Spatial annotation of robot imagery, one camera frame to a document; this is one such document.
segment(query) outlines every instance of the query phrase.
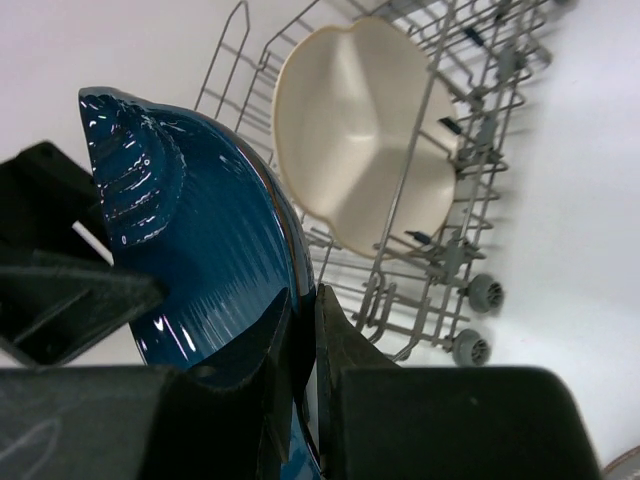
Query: rack wheel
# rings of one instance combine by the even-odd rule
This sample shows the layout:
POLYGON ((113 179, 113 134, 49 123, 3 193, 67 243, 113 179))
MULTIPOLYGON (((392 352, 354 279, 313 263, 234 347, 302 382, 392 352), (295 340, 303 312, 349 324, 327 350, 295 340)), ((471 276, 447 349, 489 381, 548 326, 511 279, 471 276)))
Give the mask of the rack wheel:
POLYGON ((459 367, 481 367, 490 355, 489 344, 475 330, 462 330, 453 340, 453 361, 459 367))
POLYGON ((469 305, 474 312, 487 313, 502 305, 504 291, 500 282, 491 275, 481 273, 476 275, 467 288, 469 305))

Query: dishwasher rack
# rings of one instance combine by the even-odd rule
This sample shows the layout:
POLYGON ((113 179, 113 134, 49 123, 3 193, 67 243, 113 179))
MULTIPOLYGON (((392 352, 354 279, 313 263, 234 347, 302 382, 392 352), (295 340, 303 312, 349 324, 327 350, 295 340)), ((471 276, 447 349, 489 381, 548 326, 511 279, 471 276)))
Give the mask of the dishwasher rack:
POLYGON ((325 225, 298 212, 317 281, 334 287, 355 326, 372 343, 387 332, 405 337, 402 348, 388 354, 394 361, 409 358, 421 341, 452 353, 460 366, 483 365, 489 358, 488 342, 459 324, 469 322, 473 312, 485 314, 503 302, 502 285, 486 273, 472 276, 472 266, 486 258, 480 237, 494 228, 489 206, 501 198, 494 187, 496 177, 509 168, 503 146, 512 112, 526 103, 521 84, 552 60, 538 40, 547 21, 545 3, 392 0, 367 10, 356 0, 314 0, 254 52, 249 46, 254 38, 249 3, 240 1, 226 22, 195 110, 233 128, 276 172, 271 142, 276 80, 289 52, 316 28, 336 23, 338 14, 349 21, 379 16, 431 58, 432 75, 422 99, 416 99, 421 102, 418 118, 375 260, 342 249, 325 225), (421 232, 398 238, 390 232, 417 142, 444 148, 421 130, 435 81, 447 86, 458 111, 457 120, 440 120, 459 138, 455 155, 445 150, 457 174, 456 197, 433 238, 421 232))

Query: cream-colored dish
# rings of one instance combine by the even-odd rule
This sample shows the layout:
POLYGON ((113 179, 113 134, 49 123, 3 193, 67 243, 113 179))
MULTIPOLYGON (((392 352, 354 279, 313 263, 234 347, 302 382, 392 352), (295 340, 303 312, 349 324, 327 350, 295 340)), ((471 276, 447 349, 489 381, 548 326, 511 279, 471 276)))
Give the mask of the cream-colored dish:
MULTIPOLYGON (((294 201, 326 222, 336 240, 373 257, 406 160, 428 81, 429 60, 402 32, 364 18, 328 26, 286 60, 273 102, 273 134, 282 179, 294 201)), ((419 139, 392 233, 433 235, 453 202, 448 162, 457 139, 438 120, 454 117, 436 80, 422 130, 450 153, 419 139)))

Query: blue plate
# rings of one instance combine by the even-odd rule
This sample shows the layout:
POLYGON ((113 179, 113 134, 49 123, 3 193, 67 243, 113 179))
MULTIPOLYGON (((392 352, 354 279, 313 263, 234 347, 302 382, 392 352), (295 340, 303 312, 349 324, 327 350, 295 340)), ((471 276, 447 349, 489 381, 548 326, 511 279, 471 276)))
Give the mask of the blue plate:
MULTIPOLYGON (((111 88, 82 89, 80 113, 115 264, 170 289, 131 324, 147 363, 186 370, 258 320, 284 287, 298 317, 313 318, 302 227, 246 142, 203 115, 111 88)), ((295 411, 281 478, 319 479, 295 411)))

